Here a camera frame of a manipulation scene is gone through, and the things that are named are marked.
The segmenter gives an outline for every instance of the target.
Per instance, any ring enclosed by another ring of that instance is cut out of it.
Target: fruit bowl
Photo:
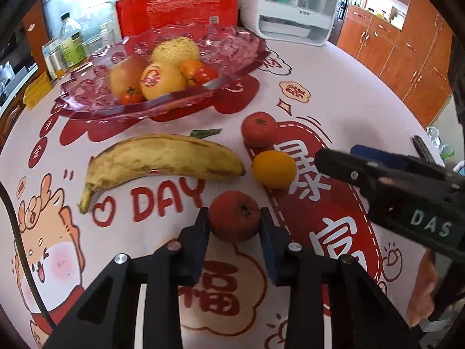
[[[134,54],[150,59],[157,44],[180,36],[195,41],[201,51],[202,62],[215,68],[219,77],[151,101],[119,104],[119,99],[111,94],[108,84],[111,67]],[[222,28],[214,24],[193,23],[149,29],[138,36],[126,37],[121,43],[107,46],[103,52],[92,55],[87,64],[72,71],[69,81],[61,85],[62,94],[56,99],[62,104],[58,114],[74,120],[157,117],[213,96],[216,90],[227,87],[233,80],[258,68],[268,53],[264,39],[234,26]]]

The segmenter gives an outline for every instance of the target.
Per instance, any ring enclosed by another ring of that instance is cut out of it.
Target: bottle label
[[[74,67],[81,60],[85,59],[85,52],[82,47],[83,42],[84,39],[82,38],[81,32],[77,32],[68,39],[65,39],[61,44],[61,50],[68,67]]]

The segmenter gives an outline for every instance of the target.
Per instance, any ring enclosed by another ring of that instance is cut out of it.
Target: orange
[[[253,159],[252,169],[255,180],[272,189],[288,187],[297,174],[297,165],[294,159],[281,151],[259,153]]]
[[[193,86],[196,85],[194,82],[194,73],[199,69],[200,67],[203,67],[204,64],[200,60],[185,60],[182,63],[179,64],[178,68],[181,71],[181,73],[184,75],[184,77],[188,81],[188,86]]]

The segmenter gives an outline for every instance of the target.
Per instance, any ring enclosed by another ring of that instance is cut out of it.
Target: black cord
[[[48,325],[53,329],[55,328],[56,324],[52,320],[52,317],[47,311],[45,307],[44,301],[40,297],[39,290],[37,290],[37,286],[35,285],[34,278],[32,277],[31,269],[29,268],[29,264],[27,262],[26,252],[24,251],[23,240],[21,239],[21,232],[19,231],[18,220],[16,219],[16,212],[15,208],[13,207],[13,203],[11,202],[10,196],[6,191],[3,184],[0,182],[0,198],[5,204],[6,212],[8,213],[8,217],[11,223],[11,229],[13,231],[13,236],[15,237],[16,248],[18,249],[18,256],[21,262],[21,266],[24,270],[24,275],[26,276],[27,283],[29,284],[29,288],[31,289],[32,295],[34,297],[35,302],[39,306],[40,313],[45,318]]]

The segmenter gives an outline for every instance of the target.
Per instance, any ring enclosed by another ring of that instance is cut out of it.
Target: green leaf
[[[208,136],[218,135],[222,132],[222,128],[213,128],[211,130],[192,130],[189,136],[197,139],[207,138]]]

